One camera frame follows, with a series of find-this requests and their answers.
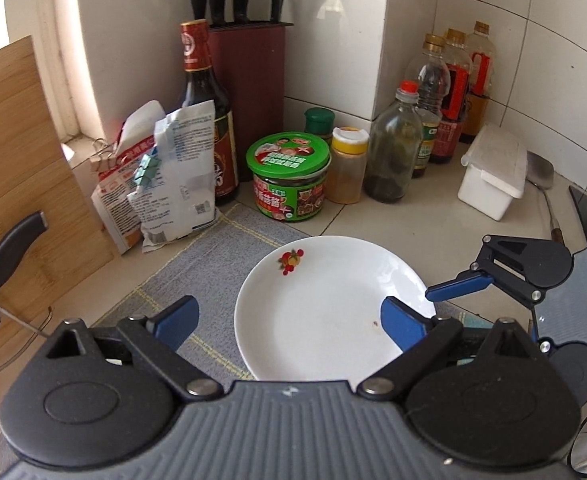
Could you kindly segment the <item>white plate fruit print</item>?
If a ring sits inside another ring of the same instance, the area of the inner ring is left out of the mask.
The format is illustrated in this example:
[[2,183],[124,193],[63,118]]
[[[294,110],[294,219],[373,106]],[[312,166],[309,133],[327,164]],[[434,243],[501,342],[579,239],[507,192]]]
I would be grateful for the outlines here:
[[235,306],[237,346],[263,382],[363,379],[400,356],[381,326],[387,297],[425,318],[435,306],[418,274],[393,252],[366,240],[315,236],[265,256]]

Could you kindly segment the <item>white plastic lidded box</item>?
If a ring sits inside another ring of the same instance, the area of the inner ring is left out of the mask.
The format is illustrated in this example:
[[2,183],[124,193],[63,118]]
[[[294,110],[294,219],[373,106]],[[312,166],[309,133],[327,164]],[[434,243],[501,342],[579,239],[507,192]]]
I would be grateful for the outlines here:
[[517,136],[485,124],[461,156],[465,168],[458,199],[494,221],[501,221],[513,200],[525,192],[527,149]]

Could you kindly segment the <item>grey checked cloth mat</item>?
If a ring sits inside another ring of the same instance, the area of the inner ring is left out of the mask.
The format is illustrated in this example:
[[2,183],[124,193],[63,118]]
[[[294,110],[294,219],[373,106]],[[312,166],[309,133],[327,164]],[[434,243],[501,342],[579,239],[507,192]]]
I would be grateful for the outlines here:
[[240,287],[267,254],[305,237],[289,224],[270,220],[237,204],[212,228],[190,237],[185,248],[146,281],[130,289],[103,315],[89,318],[96,327],[116,325],[132,314],[152,316],[183,296],[199,304],[197,330],[179,355],[229,387],[254,378],[240,356],[234,335],[234,308]]

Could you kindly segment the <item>red label sauce bottle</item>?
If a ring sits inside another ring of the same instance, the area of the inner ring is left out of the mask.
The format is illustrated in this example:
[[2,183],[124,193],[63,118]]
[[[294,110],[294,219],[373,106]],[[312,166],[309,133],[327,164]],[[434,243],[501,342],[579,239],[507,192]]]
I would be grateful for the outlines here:
[[471,58],[465,49],[466,34],[449,28],[444,39],[443,60],[449,69],[451,84],[442,102],[442,119],[429,158],[433,164],[446,164],[453,158],[463,129],[471,73]]

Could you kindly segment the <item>clear glass bottle red cap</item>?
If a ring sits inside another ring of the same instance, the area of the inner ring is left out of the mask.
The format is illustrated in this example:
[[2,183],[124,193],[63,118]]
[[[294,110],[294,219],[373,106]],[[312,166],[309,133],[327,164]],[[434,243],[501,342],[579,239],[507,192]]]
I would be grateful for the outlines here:
[[395,92],[394,103],[371,126],[363,188],[377,202],[400,202],[412,180],[423,141],[417,103],[417,82],[403,80]]

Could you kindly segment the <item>yellow cap spice jar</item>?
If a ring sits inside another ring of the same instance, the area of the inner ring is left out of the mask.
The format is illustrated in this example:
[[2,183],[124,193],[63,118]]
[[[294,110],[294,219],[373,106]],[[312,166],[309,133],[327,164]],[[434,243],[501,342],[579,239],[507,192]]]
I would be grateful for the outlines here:
[[335,127],[331,136],[331,162],[325,181],[326,198],[350,205],[359,201],[367,163],[369,135],[363,129]]

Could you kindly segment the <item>white powder bag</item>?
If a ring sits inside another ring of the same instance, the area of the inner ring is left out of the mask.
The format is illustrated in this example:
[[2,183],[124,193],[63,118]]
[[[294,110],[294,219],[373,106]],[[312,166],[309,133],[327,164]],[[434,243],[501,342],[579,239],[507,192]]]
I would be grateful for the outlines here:
[[154,147],[160,158],[147,188],[128,195],[141,220],[144,252],[187,237],[216,218],[214,119],[209,100],[187,105],[158,120]]

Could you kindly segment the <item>oil bottle yellow cap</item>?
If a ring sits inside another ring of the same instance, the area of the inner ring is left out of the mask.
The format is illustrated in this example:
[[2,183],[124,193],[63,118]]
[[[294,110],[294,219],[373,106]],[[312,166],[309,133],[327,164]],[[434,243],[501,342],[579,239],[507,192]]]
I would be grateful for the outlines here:
[[427,34],[423,50],[405,70],[405,78],[418,84],[416,110],[423,125],[423,140],[413,170],[414,178],[425,174],[442,119],[442,102],[450,90],[451,76],[443,60],[444,47],[445,40],[441,36]]

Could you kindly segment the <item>amber oil bottle rear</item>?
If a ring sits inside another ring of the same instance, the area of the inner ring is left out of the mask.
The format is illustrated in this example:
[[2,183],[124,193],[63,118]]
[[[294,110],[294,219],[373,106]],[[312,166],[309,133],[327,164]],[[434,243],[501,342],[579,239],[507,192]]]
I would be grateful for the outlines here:
[[472,144],[484,125],[487,104],[490,101],[496,48],[489,37],[490,25],[476,21],[471,34],[466,37],[465,50],[471,59],[467,108],[461,142]]

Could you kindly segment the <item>bamboo cutting board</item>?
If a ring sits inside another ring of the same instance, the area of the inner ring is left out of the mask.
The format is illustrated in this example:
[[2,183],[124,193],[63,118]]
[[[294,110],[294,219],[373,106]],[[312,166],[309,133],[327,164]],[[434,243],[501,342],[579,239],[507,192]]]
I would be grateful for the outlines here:
[[0,50],[0,241],[29,214],[47,229],[0,287],[0,306],[32,322],[108,263],[114,248],[62,152],[30,37]]

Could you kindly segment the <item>green cap spice jar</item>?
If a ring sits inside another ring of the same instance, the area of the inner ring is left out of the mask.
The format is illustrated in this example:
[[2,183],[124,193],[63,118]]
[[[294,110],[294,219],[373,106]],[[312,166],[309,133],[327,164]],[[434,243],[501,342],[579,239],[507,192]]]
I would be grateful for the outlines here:
[[330,143],[333,137],[335,113],[324,107],[310,107],[304,112],[304,131]]

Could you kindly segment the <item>green lid sauce tub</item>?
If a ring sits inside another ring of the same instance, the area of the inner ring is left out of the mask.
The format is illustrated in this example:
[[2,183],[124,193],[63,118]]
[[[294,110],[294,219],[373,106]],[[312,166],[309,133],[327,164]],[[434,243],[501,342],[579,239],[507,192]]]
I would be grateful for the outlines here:
[[312,133],[274,133],[254,142],[246,163],[257,208],[281,222],[313,218],[324,205],[328,144]]

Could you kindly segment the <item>red white packet bag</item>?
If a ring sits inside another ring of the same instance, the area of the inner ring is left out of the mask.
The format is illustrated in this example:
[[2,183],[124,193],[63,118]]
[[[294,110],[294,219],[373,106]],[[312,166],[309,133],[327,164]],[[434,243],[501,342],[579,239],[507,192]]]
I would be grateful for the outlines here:
[[116,143],[101,148],[90,159],[97,174],[92,204],[121,255],[142,239],[141,220],[128,195],[136,188],[133,177],[142,157],[154,147],[156,122],[164,116],[158,101],[145,103],[126,118]]

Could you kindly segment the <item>dark red knife block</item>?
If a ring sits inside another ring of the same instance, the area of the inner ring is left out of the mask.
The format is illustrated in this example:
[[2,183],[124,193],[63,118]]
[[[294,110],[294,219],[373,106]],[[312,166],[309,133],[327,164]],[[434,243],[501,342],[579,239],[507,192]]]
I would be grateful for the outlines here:
[[195,18],[210,18],[213,67],[231,98],[239,179],[251,179],[246,162],[250,145],[283,129],[286,24],[284,0],[271,0],[270,18],[251,20],[249,0],[232,0],[233,19],[225,20],[226,0],[190,0]]

